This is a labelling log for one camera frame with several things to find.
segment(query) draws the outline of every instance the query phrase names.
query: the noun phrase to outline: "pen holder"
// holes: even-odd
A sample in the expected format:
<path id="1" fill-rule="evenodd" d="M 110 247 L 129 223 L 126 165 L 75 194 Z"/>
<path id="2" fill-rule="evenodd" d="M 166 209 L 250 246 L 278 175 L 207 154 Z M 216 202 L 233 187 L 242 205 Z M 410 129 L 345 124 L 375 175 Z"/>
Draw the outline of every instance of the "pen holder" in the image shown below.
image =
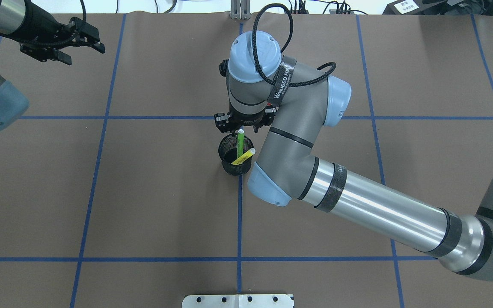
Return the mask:
<path id="1" fill-rule="evenodd" d="M 247 152 L 253 148 L 252 141 L 245 136 L 243 151 Z M 231 163 L 237 159 L 237 134 L 229 134 L 225 136 L 218 146 L 218 155 L 222 160 L 223 169 L 231 175 L 246 174 L 252 166 L 252 157 L 245 160 L 242 164 L 232 165 Z"/>

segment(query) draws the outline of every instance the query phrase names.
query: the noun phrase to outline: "wire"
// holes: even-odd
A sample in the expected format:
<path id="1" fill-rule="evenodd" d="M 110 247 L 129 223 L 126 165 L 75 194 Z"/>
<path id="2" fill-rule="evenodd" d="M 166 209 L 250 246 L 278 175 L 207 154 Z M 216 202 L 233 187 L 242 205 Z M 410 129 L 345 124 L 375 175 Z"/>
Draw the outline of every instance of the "wire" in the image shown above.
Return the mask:
<path id="1" fill-rule="evenodd" d="M 363 13 L 364 15 L 368 15 L 368 13 L 363 12 L 363 11 L 361 11 L 361 10 L 345 10 L 345 11 L 343 11 L 343 12 L 342 12 L 342 14 L 346 14 L 347 12 L 361 12 L 361 13 Z"/>
<path id="2" fill-rule="evenodd" d="M 284 46 L 281 48 L 281 50 L 280 50 L 281 53 L 286 49 L 286 47 L 290 43 L 290 40 L 292 39 L 292 33 L 294 31 L 294 22 L 292 20 L 292 14 L 290 13 L 290 10 L 288 8 L 286 8 L 286 6 L 284 6 L 284 5 L 280 4 L 280 3 L 274 3 L 274 4 L 268 4 L 268 5 L 264 6 L 262 8 L 262 10 L 260 10 L 260 12 L 258 13 L 258 15 L 256 16 L 256 19 L 254 20 L 254 25 L 252 25 L 252 53 L 253 53 L 253 57 L 254 57 L 254 66 L 256 68 L 256 72 L 258 72 L 258 74 L 260 75 L 260 77 L 262 77 L 262 79 L 265 82 L 267 82 L 268 84 L 274 86 L 275 85 L 275 81 L 274 80 L 271 80 L 270 78 L 268 78 L 268 76 L 266 76 L 266 74 L 264 74 L 264 72 L 262 71 L 262 67 L 260 66 L 260 60 L 258 59 L 258 49 L 256 48 L 256 32 L 258 31 L 258 22 L 260 21 L 260 17 L 262 17 L 262 14 L 264 12 L 266 12 L 266 10 L 268 10 L 269 8 L 282 8 L 284 10 L 285 14 L 288 16 L 288 19 L 289 19 L 289 22 L 290 22 L 290 32 L 288 34 L 288 39 L 286 40 L 286 43 L 284 44 Z M 318 70 L 321 70 L 321 69 L 327 68 L 329 66 L 331 68 L 329 70 L 327 70 L 321 76 L 319 76 L 319 77 L 317 77 L 315 79 L 312 79 L 312 80 L 308 80 L 308 81 L 293 82 L 293 83 L 291 83 L 289 85 L 289 87 L 290 88 L 294 88 L 296 86 L 309 86 L 310 84 L 315 84 L 317 82 L 320 82 L 320 81 L 325 80 L 336 69 L 336 63 L 334 63 L 334 62 L 328 62 L 328 63 L 325 63 L 325 64 L 321 65 L 318 68 Z"/>
<path id="3" fill-rule="evenodd" d="M 306 2 L 307 0 L 304 0 L 303 4 L 302 4 L 302 7 L 303 7 L 303 13 L 304 14 L 307 14 L 307 10 L 306 10 Z"/>
<path id="4" fill-rule="evenodd" d="M 72 35 L 69 38 L 64 39 L 63 41 L 55 41 L 53 43 L 41 43 L 41 42 L 36 41 L 36 40 L 28 41 L 27 39 L 13 38 L 13 37 L 10 37 L 10 36 L 5 35 L 3 33 L 0 33 L 0 36 L 4 37 L 6 39 L 12 39 L 13 41 L 17 41 L 17 42 L 22 43 L 22 44 L 35 45 L 35 46 L 39 46 L 39 47 L 54 47 L 54 46 L 65 45 L 67 43 L 70 43 L 71 41 L 73 41 L 77 37 L 78 33 L 80 33 L 83 30 L 83 27 L 86 24 L 85 3 L 83 0 L 80 0 L 80 2 L 81 2 L 81 8 L 83 10 L 83 22 L 81 23 L 79 28 L 76 29 L 74 31 L 74 33 L 72 33 Z"/>
<path id="5" fill-rule="evenodd" d="M 166 10 L 164 12 L 164 14 L 168 14 L 168 13 L 172 12 L 172 10 L 174 10 L 174 7 L 176 6 L 177 2 L 178 2 L 178 0 L 172 0 L 172 6 L 170 7 L 170 9 Z"/>
<path id="6" fill-rule="evenodd" d="M 484 7 L 484 0 L 480 0 L 481 2 L 481 11 L 479 12 L 479 14 L 483 14 L 483 12 L 485 12 L 486 8 Z"/>
<path id="7" fill-rule="evenodd" d="M 324 10 L 323 10 L 323 14 L 324 14 L 325 12 L 327 12 L 327 8 L 328 8 L 328 6 L 330 6 L 330 5 L 331 5 L 331 4 L 333 4 L 333 3 L 336 3 L 336 12 L 339 10 L 339 5 L 340 5 L 340 4 L 339 4 L 337 1 L 330 1 L 330 2 L 327 2 L 327 6 L 325 6 L 325 8 L 324 8 Z"/>

